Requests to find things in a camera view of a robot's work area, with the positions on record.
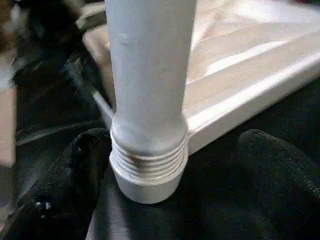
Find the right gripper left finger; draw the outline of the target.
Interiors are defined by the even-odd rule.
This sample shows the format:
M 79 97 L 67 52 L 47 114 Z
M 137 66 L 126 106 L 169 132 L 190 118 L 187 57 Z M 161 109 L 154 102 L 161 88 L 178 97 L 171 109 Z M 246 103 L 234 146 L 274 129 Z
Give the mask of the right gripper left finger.
M 111 152 L 104 128 L 89 129 L 65 148 L 17 201 L 2 240 L 84 240 Z

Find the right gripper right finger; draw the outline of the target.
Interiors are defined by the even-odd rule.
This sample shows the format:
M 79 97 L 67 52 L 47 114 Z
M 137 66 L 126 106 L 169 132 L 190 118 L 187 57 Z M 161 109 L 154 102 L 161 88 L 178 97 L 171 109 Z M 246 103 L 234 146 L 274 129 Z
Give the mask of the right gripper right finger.
M 283 240 L 320 238 L 320 167 L 288 142 L 259 129 L 237 141 L 239 162 Z

